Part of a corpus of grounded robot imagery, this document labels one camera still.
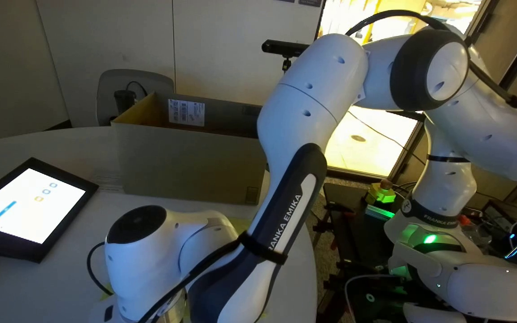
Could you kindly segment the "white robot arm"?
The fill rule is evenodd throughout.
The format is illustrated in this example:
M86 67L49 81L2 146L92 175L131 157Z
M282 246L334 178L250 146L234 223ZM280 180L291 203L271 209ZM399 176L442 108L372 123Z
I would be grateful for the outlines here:
M104 239L113 295L103 322L155 323L187 299L192 323L257 323L350 107L428 117L429 160L386 225L393 264L444 300L438 320L517 322L517 264L483 254L458 221L476 168L517 180L517 99L456 33L433 28L372 45L329 35L307 47L257 121L270 189L250 229L235 232L219 212L149 205L124 214Z

